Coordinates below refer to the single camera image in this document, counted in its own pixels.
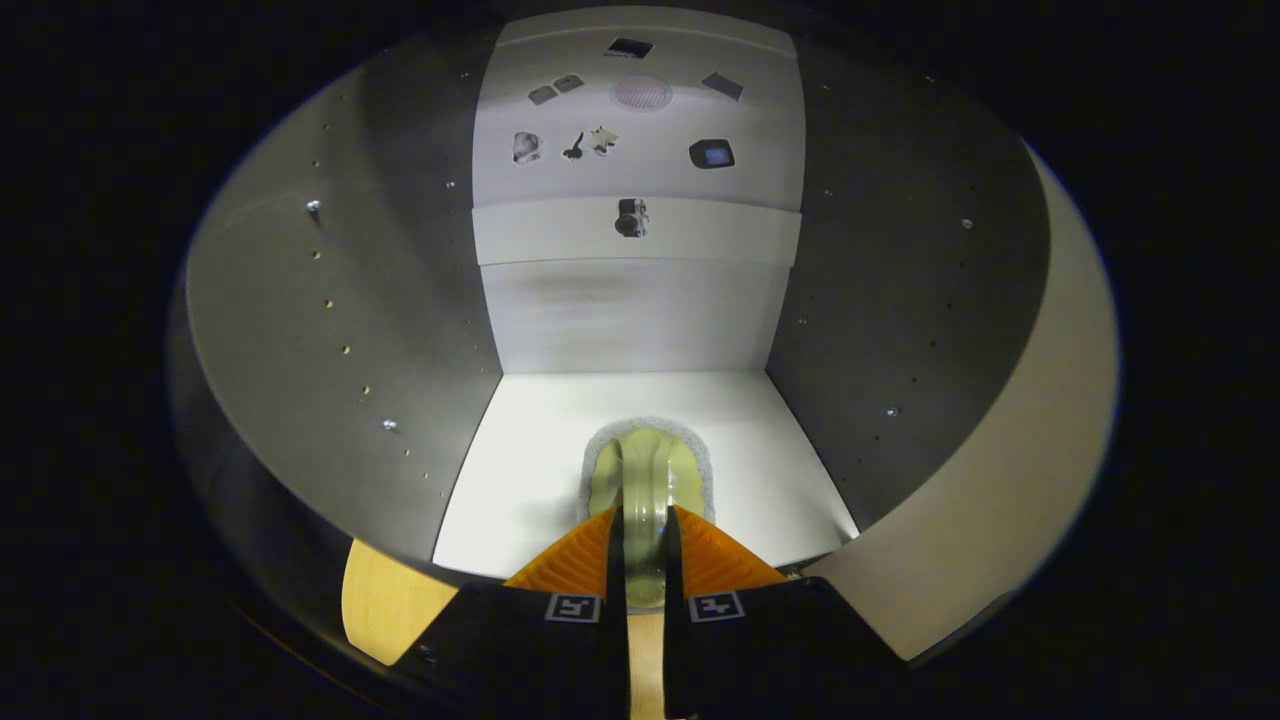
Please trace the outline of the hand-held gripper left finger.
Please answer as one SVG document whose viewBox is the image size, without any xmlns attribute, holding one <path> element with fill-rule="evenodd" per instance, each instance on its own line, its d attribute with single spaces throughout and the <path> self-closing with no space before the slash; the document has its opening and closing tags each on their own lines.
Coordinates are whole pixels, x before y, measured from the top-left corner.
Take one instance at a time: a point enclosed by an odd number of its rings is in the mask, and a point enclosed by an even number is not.
<svg viewBox="0 0 1280 720">
<path fill-rule="evenodd" d="M 628 717 L 622 536 L 612 507 L 507 583 L 462 585 L 410 644 L 399 674 L 444 717 Z"/>
</svg>

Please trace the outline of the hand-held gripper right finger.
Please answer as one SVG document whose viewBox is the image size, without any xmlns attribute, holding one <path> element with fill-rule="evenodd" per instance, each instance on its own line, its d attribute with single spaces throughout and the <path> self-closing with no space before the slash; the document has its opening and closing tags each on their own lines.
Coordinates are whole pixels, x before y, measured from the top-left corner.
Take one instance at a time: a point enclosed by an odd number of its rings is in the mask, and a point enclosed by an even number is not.
<svg viewBox="0 0 1280 720">
<path fill-rule="evenodd" d="M 823 577 L 790 579 L 672 505 L 668 719 L 905 719 L 908 665 Z"/>
</svg>

